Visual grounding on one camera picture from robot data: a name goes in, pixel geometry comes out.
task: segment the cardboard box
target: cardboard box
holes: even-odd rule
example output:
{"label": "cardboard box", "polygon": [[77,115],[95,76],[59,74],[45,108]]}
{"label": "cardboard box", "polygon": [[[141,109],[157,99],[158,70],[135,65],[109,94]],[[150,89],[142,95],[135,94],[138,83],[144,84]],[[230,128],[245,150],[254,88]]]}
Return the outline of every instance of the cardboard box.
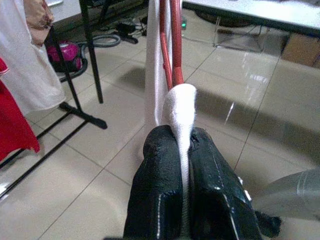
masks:
{"label": "cardboard box", "polygon": [[293,33],[281,58],[297,64],[314,67],[320,56],[320,38]]}

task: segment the white fabric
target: white fabric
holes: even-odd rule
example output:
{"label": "white fabric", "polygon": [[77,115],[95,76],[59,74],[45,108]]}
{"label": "white fabric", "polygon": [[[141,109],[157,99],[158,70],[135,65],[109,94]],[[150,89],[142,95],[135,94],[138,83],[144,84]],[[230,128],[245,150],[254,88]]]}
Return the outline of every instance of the white fabric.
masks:
{"label": "white fabric", "polygon": [[65,99],[45,48],[31,43],[23,0],[0,0],[0,57],[10,71],[1,81],[23,115],[57,106]]}
{"label": "white fabric", "polygon": [[195,121],[196,88],[184,83],[172,88],[165,100],[162,123],[168,124],[176,139],[181,165],[183,202],[181,235],[189,235],[189,158],[190,136]]}
{"label": "white fabric", "polygon": [[[170,63],[172,63],[171,13],[170,2],[165,8],[165,34],[168,43]],[[145,128],[149,133],[161,124],[162,108],[168,87],[163,68],[160,42],[160,0],[149,1],[146,37],[145,64]]]}
{"label": "white fabric", "polygon": [[[168,54],[172,65],[172,35],[170,2],[165,9],[165,33]],[[148,134],[159,125],[168,124],[177,141],[180,155],[183,187],[181,236],[189,232],[189,159],[190,136],[195,120],[196,88],[190,84],[180,84],[168,92],[163,69],[160,42],[160,0],[149,1],[146,66],[145,66],[145,128]]]}

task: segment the tiled floor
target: tiled floor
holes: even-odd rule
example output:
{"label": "tiled floor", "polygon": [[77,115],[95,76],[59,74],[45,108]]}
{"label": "tiled floor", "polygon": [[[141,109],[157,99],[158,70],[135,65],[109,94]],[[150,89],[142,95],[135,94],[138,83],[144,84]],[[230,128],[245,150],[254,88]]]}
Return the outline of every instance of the tiled floor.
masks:
{"label": "tiled floor", "polygon": [[[212,40],[211,23],[190,11],[184,15],[188,19],[185,36]],[[279,59],[279,41],[267,39],[265,51],[254,53],[213,48],[189,39],[183,39],[183,74],[198,90],[196,125],[209,132],[253,199],[281,177],[319,167],[319,69]],[[143,160],[146,137],[146,39],[139,40],[137,45],[122,42],[96,49],[104,104],[98,103],[90,67],[74,80],[83,109],[104,119],[108,129],[87,124],[0,200],[1,240],[122,235],[130,187]],[[73,104],[67,84],[63,85]],[[39,133],[62,114],[50,109],[29,114],[27,119]],[[0,189],[81,122],[75,116],[67,117],[40,141],[39,154],[26,152],[1,169]],[[276,239],[314,240],[319,236],[318,222],[283,218]]]}

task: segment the beige bag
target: beige bag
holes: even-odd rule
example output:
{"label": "beige bag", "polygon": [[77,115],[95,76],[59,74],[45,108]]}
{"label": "beige bag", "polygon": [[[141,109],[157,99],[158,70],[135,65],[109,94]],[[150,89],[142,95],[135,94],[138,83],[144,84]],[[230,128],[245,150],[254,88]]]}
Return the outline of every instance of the beige bag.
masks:
{"label": "beige bag", "polygon": [[32,43],[42,46],[54,21],[45,0],[23,0],[26,23]]}

